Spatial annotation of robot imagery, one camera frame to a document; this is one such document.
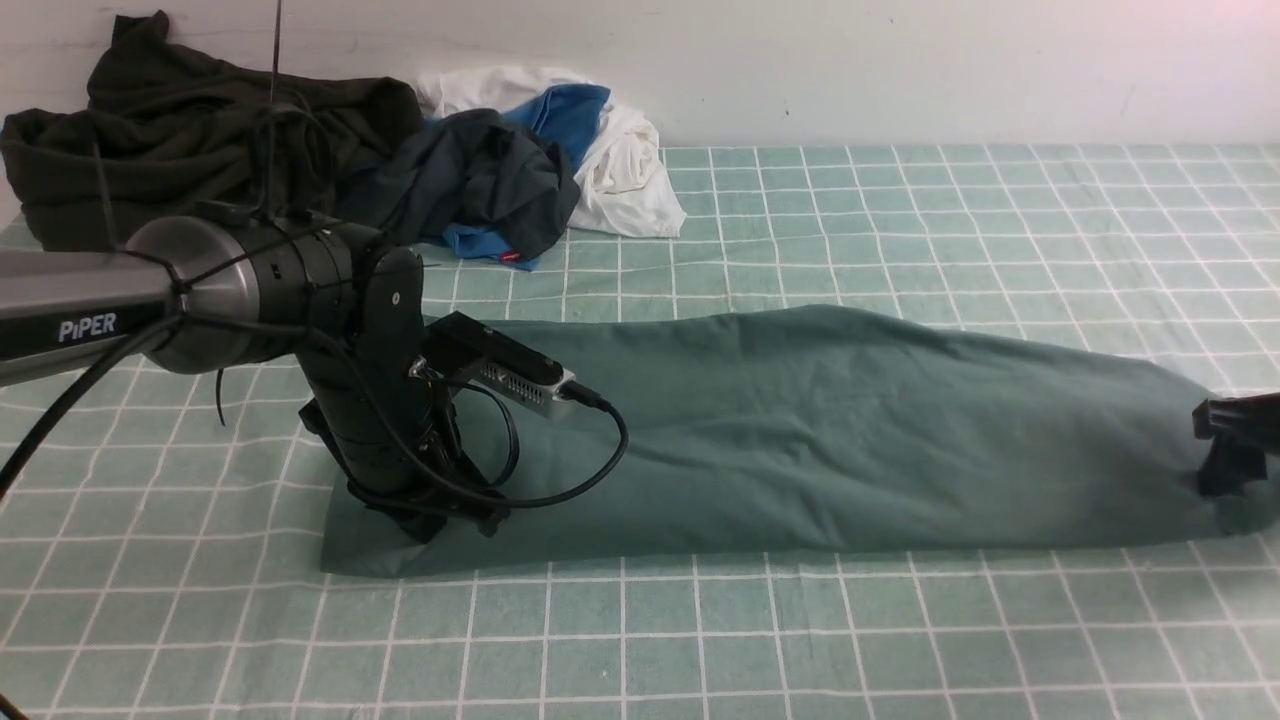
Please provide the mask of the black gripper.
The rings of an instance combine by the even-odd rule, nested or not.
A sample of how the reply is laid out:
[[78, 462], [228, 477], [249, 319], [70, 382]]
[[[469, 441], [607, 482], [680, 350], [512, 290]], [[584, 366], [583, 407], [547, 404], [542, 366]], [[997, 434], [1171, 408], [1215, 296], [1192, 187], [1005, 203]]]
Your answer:
[[408, 377], [376, 379], [364, 364], [374, 389], [366, 395], [326, 351], [305, 351], [298, 361], [314, 392], [300, 410], [303, 425], [338, 461], [361, 505], [420, 544], [451, 521], [495, 536], [511, 511], [493, 505], [502, 496], [497, 482], [462, 447], [456, 389]]

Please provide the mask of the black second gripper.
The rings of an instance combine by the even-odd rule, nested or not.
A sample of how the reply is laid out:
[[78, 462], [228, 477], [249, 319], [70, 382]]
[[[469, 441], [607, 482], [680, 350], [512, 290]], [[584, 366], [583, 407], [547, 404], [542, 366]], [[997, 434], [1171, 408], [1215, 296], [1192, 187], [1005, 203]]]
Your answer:
[[1279, 452], [1279, 392], [1207, 398], [1193, 410], [1192, 425], [1196, 438], [1213, 439], [1196, 474], [1199, 495], [1243, 496], [1249, 483], [1267, 478], [1265, 454]]

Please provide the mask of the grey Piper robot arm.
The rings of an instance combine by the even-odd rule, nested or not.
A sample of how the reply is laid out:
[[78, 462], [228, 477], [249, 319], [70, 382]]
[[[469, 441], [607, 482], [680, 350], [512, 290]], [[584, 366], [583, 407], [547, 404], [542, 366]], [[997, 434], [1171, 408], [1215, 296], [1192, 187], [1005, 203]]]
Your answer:
[[82, 366], [3, 471], [134, 354], [291, 355], [357, 503], [440, 553], [1144, 544], [1277, 519], [1277, 396], [849, 307], [622, 324], [422, 318], [376, 231], [209, 202], [104, 252], [3, 258], [3, 382]]

